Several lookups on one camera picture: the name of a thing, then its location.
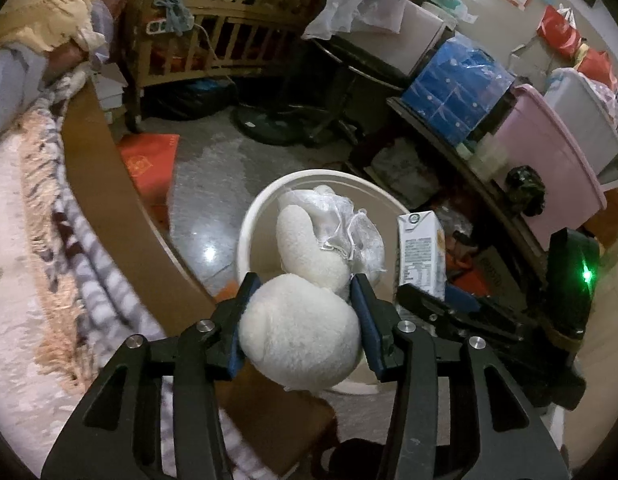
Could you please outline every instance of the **white plush toy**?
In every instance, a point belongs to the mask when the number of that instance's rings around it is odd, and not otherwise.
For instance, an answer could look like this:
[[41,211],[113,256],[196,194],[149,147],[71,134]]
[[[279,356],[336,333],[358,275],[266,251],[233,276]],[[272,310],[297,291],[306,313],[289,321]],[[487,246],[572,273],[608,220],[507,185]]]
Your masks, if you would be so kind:
[[309,214],[298,205],[288,205],[276,224],[278,252],[286,272],[302,276],[314,285],[335,293],[346,291],[351,271],[342,255],[320,248]]
[[361,356],[356,313],[344,300],[295,274],[282,274],[251,297],[240,345],[266,377],[294,390],[324,390],[344,380]]

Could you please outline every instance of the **white plastic bin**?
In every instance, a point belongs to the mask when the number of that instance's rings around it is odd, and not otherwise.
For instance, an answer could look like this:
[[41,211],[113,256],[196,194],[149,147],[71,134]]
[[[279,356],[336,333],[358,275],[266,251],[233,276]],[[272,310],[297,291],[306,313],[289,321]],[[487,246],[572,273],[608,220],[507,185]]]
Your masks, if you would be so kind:
[[[374,222],[385,244],[387,272],[382,274],[380,282],[374,287],[374,292],[381,300],[393,301],[398,248],[397,216],[409,211],[378,186],[340,171],[297,171],[279,178],[259,193],[251,203],[240,228],[236,257],[238,281],[241,282],[249,271],[257,272],[264,282],[282,274],[276,243],[278,197],[289,189],[313,189],[320,184],[326,184],[337,194],[349,197],[356,209],[367,210],[367,216]],[[369,370],[363,358],[358,368],[334,389],[350,394],[374,394],[384,388],[381,388],[376,381],[375,375]]]
[[618,154],[618,133],[598,96],[574,69],[558,69],[551,76],[545,102],[576,139],[595,174]]

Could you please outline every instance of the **gray floor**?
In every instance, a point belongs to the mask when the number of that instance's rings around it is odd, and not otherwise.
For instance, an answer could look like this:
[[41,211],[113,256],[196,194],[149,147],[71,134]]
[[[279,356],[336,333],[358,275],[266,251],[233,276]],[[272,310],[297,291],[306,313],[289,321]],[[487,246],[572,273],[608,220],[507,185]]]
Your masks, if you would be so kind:
[[[229,112],[198,121],[149,118],[144,122],[146,132],[180,135],[170,202],[171,238],[211,294],[235,278],[238,233],[256,195],[293,171],[340,169],[339,162],[346,160],[350,150],[343,140],[319,149],[266,146],[243,136],[231,124]],[[112,132],[119,138],[125,129],[116,123]],[[441,389],[442,397],[445,392],[446,388]],[[393,392],[377,396],[323,392],[321,396],[338,415],[341,440],[354,436],[375,442],[386,440]],[[439,441],[444,442],[448,430],[440,429]],[[294,479],[307,475],[304,464]]]

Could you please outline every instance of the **blue storage box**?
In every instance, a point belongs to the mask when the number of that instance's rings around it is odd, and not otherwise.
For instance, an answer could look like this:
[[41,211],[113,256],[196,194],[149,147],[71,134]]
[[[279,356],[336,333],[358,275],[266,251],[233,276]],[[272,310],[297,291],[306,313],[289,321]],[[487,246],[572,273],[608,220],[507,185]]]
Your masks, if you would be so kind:
[[403,94],[403,102],[453,146],[467,138],[513,83],[477,43],[456,33]]

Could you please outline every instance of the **black plastic bag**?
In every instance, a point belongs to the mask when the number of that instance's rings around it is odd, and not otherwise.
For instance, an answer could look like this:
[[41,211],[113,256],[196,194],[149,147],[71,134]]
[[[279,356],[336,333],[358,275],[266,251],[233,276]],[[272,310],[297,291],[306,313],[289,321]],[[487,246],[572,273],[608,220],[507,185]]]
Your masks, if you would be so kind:
[[536,216],[545,209],[545,184],[530,166],[517,166],[505,178],[506,195],[514,213]]
[[192,121],[213,115],[236,101],[228,80],[176,81],[144,89],[143,115],[169,121]]

